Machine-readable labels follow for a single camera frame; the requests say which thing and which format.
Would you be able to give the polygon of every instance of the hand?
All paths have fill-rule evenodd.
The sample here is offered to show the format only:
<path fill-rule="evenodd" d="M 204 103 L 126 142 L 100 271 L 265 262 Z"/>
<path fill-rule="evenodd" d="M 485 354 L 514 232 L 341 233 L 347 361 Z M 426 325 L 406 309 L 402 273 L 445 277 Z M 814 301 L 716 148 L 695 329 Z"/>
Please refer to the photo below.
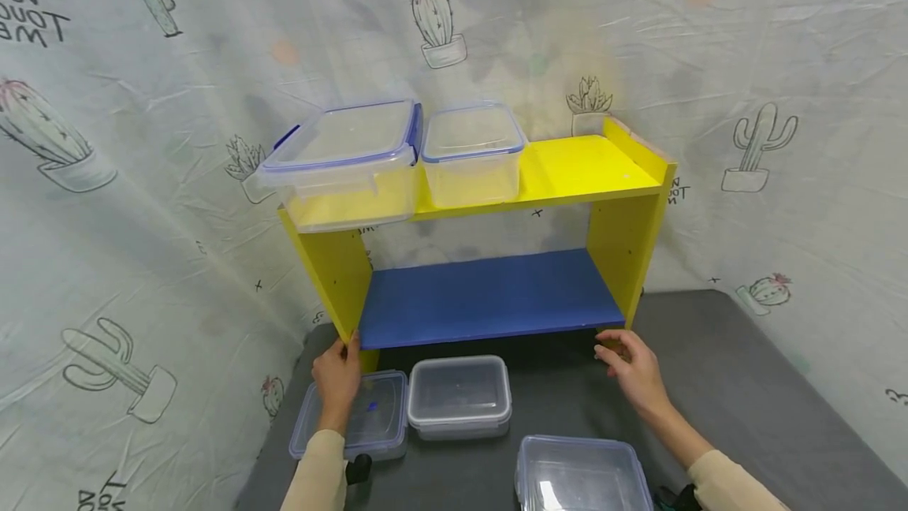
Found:
<path fill-rule="evenodd" d="M 656 354 L 629 330 L 606 330 L 599 341 L 613 341 L 619 351 L 596 345 L 596 357 L 608 364 L 608 376 L 619 379 L 621 390 L 644 420 L 668 414 L 672 404 L 665 393 Z"/>
<path fill-rule="evenodd" d="M 350 344 L 340 338 L 312 364 L 312 378 L 322 397 L 322 417 L 318 429 L 347 432 L 347 421 L 353 399 L 359 390 L 359 332 L 354 332 Z"/>

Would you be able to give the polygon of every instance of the white curtain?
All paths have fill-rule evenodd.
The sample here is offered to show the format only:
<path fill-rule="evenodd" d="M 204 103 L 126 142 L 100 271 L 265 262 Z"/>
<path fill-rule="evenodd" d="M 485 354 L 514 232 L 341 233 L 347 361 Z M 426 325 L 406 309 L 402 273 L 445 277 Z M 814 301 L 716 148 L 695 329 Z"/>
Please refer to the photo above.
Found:
<path fill-rule="evenodd" d="M 231 505 L 324 320 L 251 172 L 393 97 L 532 140 L 610 111 L 679 158 L 646 291 L 734 296 L 908 481 L 907 32 L 906 0 L 0 0 L 0 506 Z M 364 237 L 383 268 L 585 232 Z"/>

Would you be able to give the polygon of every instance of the gray tabletop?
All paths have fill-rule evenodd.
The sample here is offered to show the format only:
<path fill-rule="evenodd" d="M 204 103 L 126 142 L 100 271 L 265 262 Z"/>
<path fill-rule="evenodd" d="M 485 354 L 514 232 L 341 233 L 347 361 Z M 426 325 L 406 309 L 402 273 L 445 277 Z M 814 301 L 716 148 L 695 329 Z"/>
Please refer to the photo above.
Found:
<path fill-rule="evenodd" d="M 729 297 L 645 296 L 634 329 L 657 352 L 681 412 L 791 509 L 908 509 L 908 489 Z M 311 336 L 237 509 L 280 509 L 311 360 L 335 336 L 329 326 Z M 411 430 L 407 456 L 376 463 L 371 481 L 348 492 L 346 509 L 518 509 L 516 453 L 531 434 L 623 440 L 637 450 L 650 486 L 686 485 L 681 467 L 605 377 L 593 344 L 592 332 L 580 331 L 382 351 L 380 368 L 407 373 L 425 358 L 501 356 L 512 386 L 510 430 L 468 442 L 424 442 Z"/>

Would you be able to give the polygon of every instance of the plastic food container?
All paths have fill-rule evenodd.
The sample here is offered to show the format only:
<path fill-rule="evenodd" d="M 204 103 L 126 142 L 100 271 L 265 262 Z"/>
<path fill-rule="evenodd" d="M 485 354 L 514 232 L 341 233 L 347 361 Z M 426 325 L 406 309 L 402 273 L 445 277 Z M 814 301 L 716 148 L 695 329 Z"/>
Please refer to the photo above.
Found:
<path fill-rule="evenodd" d="M 343 457 L 352 460 L 360 453 L 368 453 L 373 461 L 403 457 L 407 452 L 406 399 L 407 376 L 400 371 L 363 375 L 347 423 Z M 303 458 L 321 414 L 322 398 L 312 383 L 289 440 L 289 455 Z"/>
<path fill-rule="evenodd" d="M 421 132 L 413 100 L 320 112 L 277 144 L 259 183 L 278 188 L 300 232 L 401 222 L 416 208 Z"/>
<path fill-rule="evenodd" d="M 506 105 L 490 103 L 432 115 L 419 152 L 432 203 L 467 207 L 515 200 L 526 144 Z"/>
<path fill-rule="evenodd" d="M 523 511 L 653 508 L 637 453 L 614 440 L 526 437 L 514 484 Z"/>
<path fill-rule="evenodd" d="M 498 437 L 508 432 L 508 368 L 498 356 L 419 361 L 411 373 L 407 419 L 423 440 Z"/>

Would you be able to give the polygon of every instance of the blue shelf board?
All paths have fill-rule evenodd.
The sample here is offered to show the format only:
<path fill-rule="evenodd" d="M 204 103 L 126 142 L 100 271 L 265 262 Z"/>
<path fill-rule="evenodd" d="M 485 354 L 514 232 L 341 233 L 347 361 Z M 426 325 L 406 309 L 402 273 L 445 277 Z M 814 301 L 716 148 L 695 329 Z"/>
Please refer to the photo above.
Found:
<path fill-rule="evenodd" d="M 363 349 L 623 326 L 585 248 L 372 273 Z"/>

